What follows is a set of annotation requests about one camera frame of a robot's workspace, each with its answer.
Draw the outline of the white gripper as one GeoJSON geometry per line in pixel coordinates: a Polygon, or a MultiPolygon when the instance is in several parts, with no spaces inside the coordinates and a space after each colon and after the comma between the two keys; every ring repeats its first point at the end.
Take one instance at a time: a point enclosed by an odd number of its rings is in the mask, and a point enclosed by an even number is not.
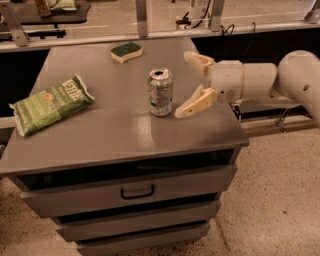
{"type": "Polygon", "coordinates": [[[174,113],[178,119],[191,117],[207,108],[217,100],[235,102],[240,98],[243,83],[243,64],[240,61],[220,61],[196,52],[185,51],[184,61],[204,78],[208,75],[212,88],[199,85],[192,96],[179,106],[174,113]]]}

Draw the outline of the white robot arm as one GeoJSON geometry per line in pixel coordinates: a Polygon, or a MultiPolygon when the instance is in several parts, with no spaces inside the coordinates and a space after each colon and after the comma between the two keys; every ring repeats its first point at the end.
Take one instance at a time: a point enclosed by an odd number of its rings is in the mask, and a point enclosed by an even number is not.
{"type": "Polygon", "coordinates": [[[175,110],[177,118],[193,116],[215,102],[252,100],[265,106],[303,106],[320,126],[320,60],[311,52],[296,50],[280,62],[243,63],[215,61],[186,51],[184,60],[203,83],[175,110]]]}

